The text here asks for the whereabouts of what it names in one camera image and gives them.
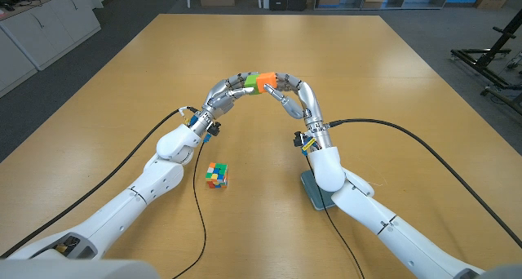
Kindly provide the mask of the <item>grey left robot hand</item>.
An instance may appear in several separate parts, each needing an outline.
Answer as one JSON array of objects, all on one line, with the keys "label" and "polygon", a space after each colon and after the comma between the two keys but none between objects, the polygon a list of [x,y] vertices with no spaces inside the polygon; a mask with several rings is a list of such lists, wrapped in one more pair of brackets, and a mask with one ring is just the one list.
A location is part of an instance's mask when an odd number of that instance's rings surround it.
[{"label": "grey left robot hand", "polygon": [[257,72],[237,73],[218,82],[208,93],[202,108],[217,119],[227,113],[243,95],[253,95],[253,87],[245,87],[246,79]]}]

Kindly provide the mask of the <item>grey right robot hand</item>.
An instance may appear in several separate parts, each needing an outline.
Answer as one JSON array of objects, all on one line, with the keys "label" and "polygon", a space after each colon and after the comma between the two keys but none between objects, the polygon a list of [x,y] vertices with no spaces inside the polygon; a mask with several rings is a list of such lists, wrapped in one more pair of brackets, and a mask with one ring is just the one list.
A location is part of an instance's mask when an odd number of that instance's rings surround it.
[{"label": "grey right robot hand", "polygon": [[[275,77],[277,87],[265,83],[264,90],[279,101],[291,117],[303,119],[310,131],[323,131],[325,128],[321,108],[313,89],[305,81],[288,73],[276,73]],[[286,90],[293,91],[300,104],[283,95],[282,91]]]}]

